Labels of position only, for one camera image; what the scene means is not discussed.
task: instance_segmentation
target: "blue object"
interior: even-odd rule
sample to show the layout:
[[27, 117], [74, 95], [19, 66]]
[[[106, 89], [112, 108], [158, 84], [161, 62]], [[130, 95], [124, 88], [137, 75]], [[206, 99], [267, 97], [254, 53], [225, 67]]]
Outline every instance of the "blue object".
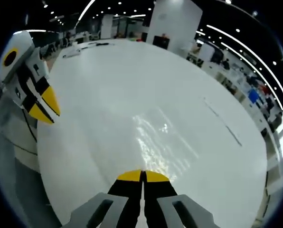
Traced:
[[260, 96], [259, 96], [259, 94], [256, 92], [255, 89], [251, 89], [251, 90], [249, 91], [248, 97], [249, 97], [249, 99], [251, 100], [251, 102], [254, 104], [254, 103], [257, 101], [257, 99], [259, 99]]

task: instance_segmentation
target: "round table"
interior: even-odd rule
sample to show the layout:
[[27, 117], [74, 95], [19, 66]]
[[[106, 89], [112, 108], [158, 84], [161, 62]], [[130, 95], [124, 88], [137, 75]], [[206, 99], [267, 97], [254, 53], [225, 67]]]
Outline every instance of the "round table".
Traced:
[[38, 122], [38, 159], [54, 212], [73, 210], [118, 175], [148, 169], [210, 211], [221, 228], [251, 227], [262, 201], [266, 148], [222, 86], [185, 59], [141, 42], [84, 49], [50, 73], [61, 116]]

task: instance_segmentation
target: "cable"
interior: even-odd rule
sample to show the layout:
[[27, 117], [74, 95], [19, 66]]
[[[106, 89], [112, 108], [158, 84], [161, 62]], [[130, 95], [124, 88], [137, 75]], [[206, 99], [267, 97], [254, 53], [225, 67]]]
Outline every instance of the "cable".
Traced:
[[88, 45], [92, 45], [92, 44], [95, 44], [95, 46], [93, 46], [93, 47], [107, 46], [107, 45], [114, 46], [115, 45], [115, 44], [111, 44], [111, 43], [99, 43], [99, 42], [88, 43]]
[[13, 143], [7, 136], [5, 136], [2, 132], [0, 132], [0, 134], [2, 135], [2, 137], [3, 137], [5, 140], [9, 141], [12, 145], [14, 145], [14, 146], [16, 146], [16, 147], [22, 149], [22, 150], [25, 151], [25, 152], [28, 152], [28, 153], [30, 153], [30, 154], [33, 154], [33, 155], [38, 156], [38, 154], [33, 153], [33, 152], [31, 152], [31, 151], [29, 151], [29, 150], [27, 150], [27, 149], [24, 149], [23, 147], [21, 147], [21, 146], [15, 144], [15, 143]]
[[25, 114], [25, 112], [24, 112], [24, 109], [22, 109], [22, 112], [23, 112], [23, 115], [24, 115], [24, 119], [26, 120], [28, 129], [29, 129], [29, 132], [31, 132], [31, 135], [32, 135], [33, 138], [35, 139], [35, 142], [37, 142], [37, 138], [35, 137], [34, 133], [32, 132], [31, 127], [29, 126], [28, 119], [27, 119], [27, 116], [26, 116], [26, 114]]

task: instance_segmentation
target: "white pillar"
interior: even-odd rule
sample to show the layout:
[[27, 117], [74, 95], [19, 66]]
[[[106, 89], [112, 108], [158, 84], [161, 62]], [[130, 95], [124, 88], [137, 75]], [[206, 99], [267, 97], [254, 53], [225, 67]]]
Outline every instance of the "white pillar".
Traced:
[[154, 36], [166, 34], [170, 39], [168, 50], [178, 54], [193, 41], [202, 13], [191, 0], [157, 0], [146, 42], [152, 44]]
[[102, 20], [100, 39], [110, 39], [112, 33], [113, 15], [106, 14]]

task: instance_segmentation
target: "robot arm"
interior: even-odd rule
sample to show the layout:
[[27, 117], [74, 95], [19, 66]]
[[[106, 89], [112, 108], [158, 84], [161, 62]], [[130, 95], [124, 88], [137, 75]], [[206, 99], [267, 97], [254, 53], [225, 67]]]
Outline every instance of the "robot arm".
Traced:
[[48, 74], [45, 64], [28, 32], [14, 34], [0, 58], [0, 82], [19, 107], [26, 109], [32, 117], [51, 124], [53, 119], [27, 85], [30, 78], [48, 107], [60, 115], [54, 91], [45, 78]]

